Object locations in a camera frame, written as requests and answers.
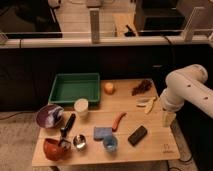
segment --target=glass wall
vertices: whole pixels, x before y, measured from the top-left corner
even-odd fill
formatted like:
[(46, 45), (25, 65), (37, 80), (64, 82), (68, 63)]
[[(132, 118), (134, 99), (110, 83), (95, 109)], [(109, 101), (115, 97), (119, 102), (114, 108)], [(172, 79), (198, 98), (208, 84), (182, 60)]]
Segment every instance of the glass wall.
[(212, 0), (1, 0), (0, 44), (207, 43), (212, 16)]

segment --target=white cup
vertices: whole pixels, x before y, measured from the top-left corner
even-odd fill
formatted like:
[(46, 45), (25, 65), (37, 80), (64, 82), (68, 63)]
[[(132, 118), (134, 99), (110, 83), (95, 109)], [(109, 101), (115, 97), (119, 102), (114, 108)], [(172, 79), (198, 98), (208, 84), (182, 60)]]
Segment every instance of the white cup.
[(88, 115), (89, 102), (87, 99), (78, 99), (74, 104), (74, 109), (80, 118), (86, 118)]

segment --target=bowl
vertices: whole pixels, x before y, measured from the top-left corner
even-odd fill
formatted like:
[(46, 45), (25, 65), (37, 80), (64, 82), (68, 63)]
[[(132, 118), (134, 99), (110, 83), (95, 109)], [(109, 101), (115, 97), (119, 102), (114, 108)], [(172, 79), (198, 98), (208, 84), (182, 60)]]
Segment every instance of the bowl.
[(83, 150), (86, 147), (86, 138), (82, 134), (78, 134), (74, 137), (73, 139), (73, 145), (78, 149), (78, 150)]
[(59, 146), (58, 140), (46, 138), (44, 140), (43, 150), (47, 159), (57, 161), (66, 156), (67, 152), (70, 150), (70, 147), (61, 147)]
[(56, 104), (42, 107), (36, 115), (36, 123), (42, 128), (53, 128), (61, 120), (64, 109)]

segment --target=wooden table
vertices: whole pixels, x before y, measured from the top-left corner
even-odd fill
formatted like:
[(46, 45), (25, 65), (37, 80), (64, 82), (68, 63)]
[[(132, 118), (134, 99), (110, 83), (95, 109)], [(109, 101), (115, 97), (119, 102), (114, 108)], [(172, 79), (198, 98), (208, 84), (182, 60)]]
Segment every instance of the wooden table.
[[(46, 159), (43, 152), (43, 142), (47, 137), (59, 139), (59, 127), (64, 126), (70, 114), (74, 111), (64, 112), (64, 121), (58, 128), (41, 129), (32, 166), (60, 166), (60, 165), (84, 165), (84, 164), (106, 164), (122, 162), (142, 162), (154, 160), (170, 160), (180, 158), (179, 150), (175, 142), (170, 127), (162, 126), (162, 114), (159, 99), (154, 103), (149, 114), (144, 113), (144, 108), (137, 107), (137, 100), (141, 97), (157, 96), (157, 92), (152, 84), (151, 90), (136, 96), (131, 95), (131, 91), (141, 80), (110, 80), (114, 83), (116, 91), (113, 95), (107, 95), (103, 91), (103, 86), (107, 80), (101, 81), (101, 101), (99, 109), (91, 109), (86, 120), (76, 117), (75, 123), (68, 134), (68, 139), (73, 140), (76, 134), (83, 134), (87, 140), (87, 148), (84, 151), (77, 151), (72, 145), (71, 157), (57, 162)], [(122, 118), (117, 132), (114, 135), (118, 139), (118, 149), (116, 153), (108, 153), (102, 142), (93, 140), (94, 127), (110, 127), (118, 113), (126, 112)], [(148, 129), (147, 136), (135, 147), (127, 141), (128, 136), (140, 125)]]

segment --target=purple bowl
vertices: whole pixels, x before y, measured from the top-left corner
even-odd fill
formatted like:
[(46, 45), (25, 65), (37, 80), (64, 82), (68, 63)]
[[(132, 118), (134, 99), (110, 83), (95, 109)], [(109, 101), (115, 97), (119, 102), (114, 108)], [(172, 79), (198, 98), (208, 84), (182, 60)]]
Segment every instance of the purple bowl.
[(56, 104), (44, 106), (37, 112), (36, 122), (42, 128), (53, 128), (61, 121), (63, 111)]

